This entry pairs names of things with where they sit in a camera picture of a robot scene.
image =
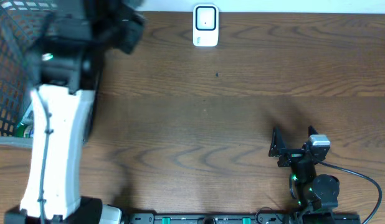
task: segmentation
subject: brown wooden surface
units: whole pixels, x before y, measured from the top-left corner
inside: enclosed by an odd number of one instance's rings
[[[380,183],[372,223],[385,223],[385,15],[221,14],[214,48],[193,46],[191,13],[145,16],[135,53],[108,53],[82,195],[159,213],[296,207],[290,170],[267,157],[272,126],[299,147],[312,124],[332,141],[327,162]],[[0,222],[30,158],[0,146]],[[337,211],[364,220],[376,188],[316,168],[341,181]]]

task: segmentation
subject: white plug-in device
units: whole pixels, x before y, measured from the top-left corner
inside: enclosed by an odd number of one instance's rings
[[[219,40],[219,9],[212,4],[199,4],[193,12],[192,41],[198,47],[214,47]]]

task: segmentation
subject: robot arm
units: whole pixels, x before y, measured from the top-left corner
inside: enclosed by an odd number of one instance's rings
[[[130,54],[143,19],[121,0],[57,5],[59,34],[43,34],[26,53],[34,108],[31,171],[21,204],[6,214],[6,222],[119,223],[118,208],[80,196],[79,164],[104,53],[117,47]]]

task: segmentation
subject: wire mesh basket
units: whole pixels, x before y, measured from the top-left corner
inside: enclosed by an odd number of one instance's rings
[[[51,0],[0,1],[0,136],[13,136],[31,100],[24,52],[40,35]]]

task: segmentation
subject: green connector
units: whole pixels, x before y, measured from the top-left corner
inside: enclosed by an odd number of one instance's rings
[[[162,224],[170,224],[170,218],[162,218]]]
[[[250,224],[250,218],[242,218],[242,224]]]

